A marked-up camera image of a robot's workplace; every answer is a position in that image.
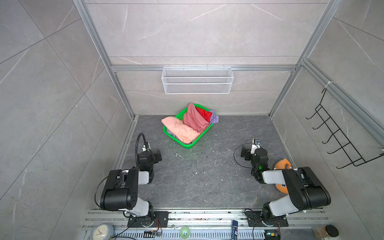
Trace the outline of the peach pink printed t-shirt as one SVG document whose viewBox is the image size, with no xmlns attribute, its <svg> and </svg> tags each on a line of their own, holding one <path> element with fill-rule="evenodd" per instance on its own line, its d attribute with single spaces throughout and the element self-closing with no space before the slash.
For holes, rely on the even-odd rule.
<svg viewBox="0 0 384 240">
<path fill-rule="evenodd" d="M 184 144 L 191 144 L 200 135 L 199 132 L 185 125 L 181 120 L 175 117 L 166 117 L 162 119 L 162 123 L 166 127 L 167 133 Z"/>
</svg>

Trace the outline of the green plastic laundry basket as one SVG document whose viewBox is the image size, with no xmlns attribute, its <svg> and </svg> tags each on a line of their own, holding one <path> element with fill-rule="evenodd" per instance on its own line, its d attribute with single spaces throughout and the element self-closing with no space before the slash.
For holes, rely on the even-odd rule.
<svg viewBox="0 0 384 240">
<path fill-rule="evenodd" d="M 190 149 L 219 121 L 219 117 L 202 105 L 190 103 L 174 117 L 161 120 L 164 133 L 186 149 Z"/>
</svg>

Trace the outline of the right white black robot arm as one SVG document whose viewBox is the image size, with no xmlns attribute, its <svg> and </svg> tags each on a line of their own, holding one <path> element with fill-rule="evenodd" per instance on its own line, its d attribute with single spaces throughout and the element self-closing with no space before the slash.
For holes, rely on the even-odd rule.
<svg viewBox="0 0 384 240">
<path fill-rule="evenodd" d="M 255 226 L 285 227 L 283 220 L 287 215 L 331 204 L 331 195 L 311 168 L 270 169 L 268 151 L 258 144 L 251 144 L 250 148 L 242 145 L 240 157 L 251 163 L 251 175 L 259 184 L 282 185 L 288 190 L 286 196 L 265 203 L 259 217 L 245 211 L 247 218 L 255 221 Z"/>
</svg>

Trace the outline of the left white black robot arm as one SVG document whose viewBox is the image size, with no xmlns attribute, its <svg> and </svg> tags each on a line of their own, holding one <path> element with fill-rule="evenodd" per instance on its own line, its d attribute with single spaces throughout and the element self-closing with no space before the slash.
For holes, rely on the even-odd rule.
<svg viewBox="0 0 384 240">
<path fill-rule="evenodd" d="M 112 170 L 106 178 L 99 207 L 102 210 L 123 211 L 137 218 L 154 219 L 150 202 L 138 196 L 139 185 L 147 185 L 154 178 L 154 164 L 162 160 L 161 152 L 150 150 L 136 154 L 137 166 L 128 170 Z"/>
</svg>

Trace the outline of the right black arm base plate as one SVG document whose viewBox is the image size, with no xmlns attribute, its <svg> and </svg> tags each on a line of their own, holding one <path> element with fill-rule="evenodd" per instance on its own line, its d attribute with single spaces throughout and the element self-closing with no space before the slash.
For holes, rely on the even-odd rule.
<svg viewBox="0 0 384 240">
<path fill-rule="evenodd" d="M 267 218 L 263 217 L 262 211 L 253 211 L 245 209 L 244 214 L 249 227 L 288 227 L 288 221 L 285 216 Z"/>
</svg>

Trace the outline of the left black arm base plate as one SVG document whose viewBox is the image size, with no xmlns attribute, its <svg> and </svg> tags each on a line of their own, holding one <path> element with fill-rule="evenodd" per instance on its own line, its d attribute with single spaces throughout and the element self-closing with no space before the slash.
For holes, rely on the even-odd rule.
<svg viewBox="0 0 384 240">
<path fill-rule="evenodd" d="M 169 221 L 169 212 L 155 211 L 145 217 L 129 215 L 127 227 L 130 228 L 166 228 Z"/>
</svg>

